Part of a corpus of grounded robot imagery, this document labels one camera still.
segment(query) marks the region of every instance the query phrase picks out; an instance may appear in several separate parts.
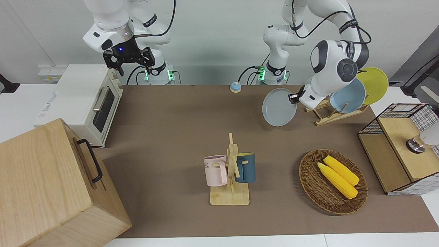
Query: corn cob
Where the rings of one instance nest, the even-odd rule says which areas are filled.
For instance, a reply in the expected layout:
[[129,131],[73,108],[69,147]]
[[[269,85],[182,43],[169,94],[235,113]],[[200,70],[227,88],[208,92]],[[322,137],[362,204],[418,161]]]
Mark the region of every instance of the corn cob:
[[334,171],[336,171],[340,176],[342,176],[351,185],[356,186],[360,179],[351,170],[349,170],[345,165],[340,163],[338,160],[334,159],[332,156],[326,156],[323,161]]
[[338,189],[347,199],[352,199],[357,196],[358,191],[354,186],[349,184],[342,176],[336,173],[332,168],[320,162],[317,163],[322,174],[331,182],[331,184]]

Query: plate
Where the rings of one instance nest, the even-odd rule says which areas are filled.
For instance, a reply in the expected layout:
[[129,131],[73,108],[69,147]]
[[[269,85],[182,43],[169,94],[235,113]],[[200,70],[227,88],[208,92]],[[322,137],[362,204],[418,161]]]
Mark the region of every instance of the plate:
[[378,68],[364,68],[366,72],[358,73],[357,78],[363,83],[366,88],[367,99],[364,104],[370,105],[377,102],[384,97],[389,87],[389,80],[387,75]]
[[267,123],[280,127],[293,119],[297,105],[291,104],[288,99],[289,94],[291,92],[285,88],[276,88],[265,96],[262,114]]
[[355,78],[349,85],[333,93],[329,98],[329,102],[331,102],[331,106],[337,109],[337,111],[341,111],[341,113],[351,113],[362,106],[365,98],[366,89],[363,83]]
[[[349,200],[339,192],[321,173],[317,162],[323,162],[326,156],[332,156],[344,164],[349,170],[360,178],[355,186],[358,194],[355,198]],[[331,149],[316,149],[307,153],[299,166],[300,183],[305,193],[319,207],[327,212],[345,215],[357,212],[367,199],[367,183],[363,173],[349,158]]]

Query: brown tablecloth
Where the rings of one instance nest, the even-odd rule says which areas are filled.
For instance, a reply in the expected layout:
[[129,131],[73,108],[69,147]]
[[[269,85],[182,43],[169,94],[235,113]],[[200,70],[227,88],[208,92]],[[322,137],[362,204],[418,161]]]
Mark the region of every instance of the brown tablecloth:
[[[262,116],[273,89],[243,86],[234,94],[228,86],[125,87],[107,147],[96,150],[133,223],[120,237],[439,230],[421,197],[383,193],[357,137],[374,118],[370,109],[316,127],[314,113],[299,104],[290,123],[273,127]],[[248,206],[209,204],[203,157],[226,154],[229,132],[240,152],[255,153],[257,180],[249,185]],[[320,148],[345,154],[364,173],[369,197],[360,211],[330,216],[307,198],[298,166]]]

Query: light blue plate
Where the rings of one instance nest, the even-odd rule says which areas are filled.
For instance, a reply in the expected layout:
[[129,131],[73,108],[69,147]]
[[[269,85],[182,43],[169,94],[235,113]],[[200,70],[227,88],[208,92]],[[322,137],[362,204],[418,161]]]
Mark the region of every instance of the light blue plate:
[[365,98],[366,89],[363,83],[355,78],[349,85],[333,93],[329,102],[331,102],[332,107],[339,112],[343,106],[348,103],[342,113],[351,113],[361,107]]
[[265,96],[262,103],[262,114],[267,123],[280,127],[293,119],[296,114],[297,104],[291,104],[288,99],[289,94],[291,92],[285,88],[276,88]]

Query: white toaster oven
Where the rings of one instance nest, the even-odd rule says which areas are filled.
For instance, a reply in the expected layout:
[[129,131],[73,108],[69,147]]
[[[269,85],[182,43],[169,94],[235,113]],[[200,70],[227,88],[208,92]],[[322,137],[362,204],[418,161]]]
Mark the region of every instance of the white toaster oven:
[[102,147],[122,92],[113,69],[105,65],[69,65],[33,125],[62,118],[80,138]]

